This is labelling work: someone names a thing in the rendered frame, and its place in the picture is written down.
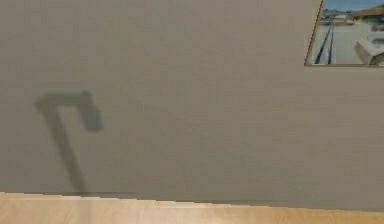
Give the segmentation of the brown framed window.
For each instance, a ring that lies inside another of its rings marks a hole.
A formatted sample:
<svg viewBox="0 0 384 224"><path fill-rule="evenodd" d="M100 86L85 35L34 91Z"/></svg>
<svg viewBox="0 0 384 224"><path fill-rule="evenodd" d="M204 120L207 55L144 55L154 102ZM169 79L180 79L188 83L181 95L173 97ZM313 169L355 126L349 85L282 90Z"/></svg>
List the brown framed window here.
<svg viewBox="0 0 384 224"><path fill-rule="evenodd" d="M384 67L384 0L321 0L304 65Z"/></svg>

